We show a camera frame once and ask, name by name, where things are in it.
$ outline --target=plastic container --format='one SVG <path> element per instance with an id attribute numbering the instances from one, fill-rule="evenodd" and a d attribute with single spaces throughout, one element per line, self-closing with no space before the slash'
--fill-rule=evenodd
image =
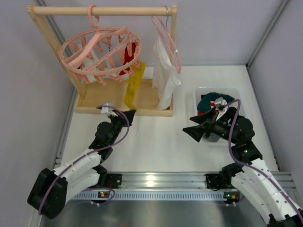
<path id="1" fill-rule="evenodd" d="M 210 92 L 217 92 L 225 95 L 230 95 L 231 97 L 234 97 L 235 99 L 241 100 L 241 107 L 239 111 L 239 115 L 248 117 L 247 112 L 245 111 L 245 102 L 243 100 L 243 97 L 238 89 L 235 87 L 198 87 L 194 90 L 194 116 L 198 115 L 197 106 L 199 102 L 201 101 L 201 95 L 206 95 Z M 237 108 L 237 103 L 232 104 L 232 106 Z M 217 140 L 218 136 L 212 134 L 209 139 L 215 140 L 217 142 L 211 142 L 204 138 L 201 139 L 201 142 L 207 143 L 208 145 L 214 145 L 214 146 L 228 146 L 228 142 L 224 139 L 219 138 Z"/>

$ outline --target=green cloth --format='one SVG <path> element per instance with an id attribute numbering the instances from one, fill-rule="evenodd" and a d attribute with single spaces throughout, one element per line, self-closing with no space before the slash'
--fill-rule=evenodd
<path id="1" fill-rule="evenodd" d="M 197 107 L 198 111 L 201 111 L 203 113 L 210 111 L 212 109 L 212 107 L 210 106 L 210 102 L 215 101 L 216 99 L 218 99 L 220 97 L 225 99 L 227 101 L 227 103 L 230 103 L 231 101 L 234 100 L 234 98 L 229 95 L 220 94 L 220 93 L 216 93 L 216 92 L 210 92 L 210 93 L 204 95 L 202 100 L 199 102 L 198 107 Z"/>

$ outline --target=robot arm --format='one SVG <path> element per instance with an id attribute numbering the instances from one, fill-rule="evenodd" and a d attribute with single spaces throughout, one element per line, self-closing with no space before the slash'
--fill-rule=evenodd
<path id="1" fill-rule="evenodd" d="M 65 204 L 84 189 L 94 185 L 106 186 L 107 170 L 101 164 L 112 153 L 111 146 L 127 124 L 119 112 L 102 108 L 101 113 L 106 114 L 111 122 L 98 125 L 95 139 L 88 149 L 70 163 L 53 170 L 42 170 L 36 179 L 27 202 L 49 219 L 58 216 Z M 123 113 L 131 125 L 135 110 Z"/>
<path id="2" fill-rule="evenodd" d="M 201 138 L 207 140 L 212 134 L 228 140 L 232 121 L 236 117 L 231 135 L 231 142 L 235 145 L 231 150 L 237 162 L 222 168 L 218 176 L 220 185 L 241 191 L 268 227 L 301 227 L 301 208 L 287 196 L 251 141 L 255 132 L 250 120 L 236 113 L 234 107 L 226 109 L 225 100 L 218 99 L 215 108 L 190 118 L 198 123 L 197 126 L 184 128 L 183 131 L 198 142 Z"/>

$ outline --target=white floor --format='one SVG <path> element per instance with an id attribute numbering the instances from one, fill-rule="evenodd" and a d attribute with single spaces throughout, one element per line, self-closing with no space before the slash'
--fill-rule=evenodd
<path id="1" fill-rule="evenodd" d="M 151 75 L 152 68 L 147 67 L 144 77 Z M 219 171 L 231 163 L 226 146 L 197 143 L 182 131 L 194 125 L 189 118 L 194 115 L 193 91 L 197 87 L 235 87 L 240 91 L 256 133 L 253 142 L 269 169 L 277 170 L 245 66 L 187 66 L 182 67 L 180 76 L 182 84 L 174 94 L 173 117 L 136 116 L 129 135 L 113 147 L 113 153 L 103 163 L 108 171 L 205 172 Z M 73 114 L 62 164 L 80 155 L 91 144 L 97 125 L 105 119 L 97 114 Z"/>

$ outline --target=wire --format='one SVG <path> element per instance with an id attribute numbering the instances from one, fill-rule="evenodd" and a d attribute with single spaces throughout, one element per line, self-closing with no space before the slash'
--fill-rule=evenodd
<path id="1" fill-rule="evenodd" d="M 235 124 L 236 124 L 236 121 L 237 121 L 237 117 L 239 115 L 239 111 L 240 111 L 240 107 L 241 107 L 241 101 L 239 99 L 235 99 L 233 101 L 231 101 L 230 103 L 228 103 L 227 105 L 225 106 L 230 106 L 231 104 L 235 103 L 235 102 L 238 102 L 238 106 L 237 106 L 237 110 L 236 110 L 236 113 L 235 113 L 235 117 L 233 118 L 232 120 L 232 125 L 231 125 L 231 129 L 229 131 L 229 135 L 228 135 L 228 150 L 229 150 L 229 153 L 232 157 L 232 159 L 236 162 L 236 163 L 239 163 L 240 165 L 242 166 L 247 166 L 255 171 L 257 171 L 258 173 L 262 174 L 264 177 L 266 177 L 273 185 L 274 187 L 281 193 L 281 195 L 285 198 L 285 200 L 291 205 L 291 207 L 295 210 L 295 212 L 297 213 L 300 221 L 302 222 L 303 224 L 303 217 L 301 216 L 299 210 L 296 208 L 296 206 L 294 205 L 294 203 L 289 199 L 289 197 L 287 196 L 287 194 L 285 192 L 283 192 L 283 189 L 281 189 L 277 184 L 276 182 L 274 182 L 272 179 L 269 178 L 269 176 L 264 173 L 262 170 L 254 167 L 254 166 L 251 166 L 251 165 L 248 165 L 244 162 L 241 162 L 239 161 L 232 153 L 232 133 L 233 133 L 233 129 L 235 127 Z"/>
<path id="2" fill-rule="evenodd" d="M 73 205 L 71 205 L 70 207 L 66 208 L 65 210 L 63 210 L 60 215 L 58 215 L 57 217 L 55 217 L 54 219 L 51 219 L 50 221 L 51 222 L 56 222 L 62 215 L 66 214 L 67 212 L 69 212 L 71 209 L 75 208 L 76 206 L 80 205 L 80 204 L 83 204 L 83 203 L 90 203 L 90 204 L 96 204 L 98 207 L 100 205 L 106 205 L 107 203 L 109 203 L 109 201 L 111 201 L 114 196 L 115 196 L 115 190 L 112 189 L 112 188 L 88 188 L 88 189 L 85 189 L 83 190 L 84 192 L 87 192 L 87 191 L 94 191 L 94 190 L 109 190 L 110 192 L 112 192 L 111 196 L 109 197 L 108 200 L 106 200 L 104 203 L 97 203 L 97 202 L 93 202 L 93 201 L 80 201 L 80 202 L 77 202 Z"/>
<path id="3" fill-rule="evenodd" d="M 117 108 L 115 108 L 115 107 L 113 107 L 113 106 L 110 106 L 110 105 L 100 105 L 100 106 L 97 107 L 97 109 L 106 108 L 106 107 L 118 111 L 118 112 L 124 117 L 124 119 L 125 119 L 125 121 L 126 121 L 126 125 L 127 125 L 127 129 L 126 129 L 125 135 L 124 135 L 118 142 L 113 143 L 112 145 L 109 145 L 109 146 L 106 146 L 106 147 L 103 147 L 103 148 L 99 148 L 99 149 L 96 149 L 96 150 L 92 150 L 92 151 L 88 152 L 87 154 L 80 156 L 80 157 L 79 157 L 78 159 L 76 159 L 72 164 L 70 164 L 68 167 L 66 167 L 66 168 L 65 168 L 65 169 L 64 169 L 64 170 L 63 170 L 63 171 L 54 179 L 54 181 L 51 183 L 51 185 L 50 185 L 49 188 L 47 189 L 47 191 L 46 191 L 46 193 L 45 193 L 45 195 L 44 195 L 44 197 L 43 197 L 43 199 L 42 199 L 42 201 L 41 201 L 39 210 L 38 210 L 38 211 L 39 211 L 39 215 L 41 215 L 41 211 L 42 211 L 43 205 L 44 205 L 44 203 L 45 203 L 45 201 L 46 201 L 46 199 L 47 199 L 47 197 L 48 197 L 50 191 L 52 190 L 53 186 L 54 186 L 55 183 L 57 182 L 57 180 L 59 180 L 59 178 L 60 178 L 64 173 L 66 173 L 74 164 L 78 163 L 80 160 L 82 160 L 84 157 L 86 157 L 86 156 L 88 156 L 88 155 L 90 155 L 90 154 L 93 154 L 93 153 L 96 153 L 96 152 L 98 152 L 98 151 L 105 150 L 105 149 L 108 149 L 108 148 L 111 148 L 111 147 L 117 145 L 117 144 L 120 143 L 122 140 L 124 140 L 125 137 L 128 135 L 130 123 L 129 123 L 129 121 L 128 121 L 126 115 L 125 115 L 121 110 L 119 110 L 119 109 L 117 109 Z"/>

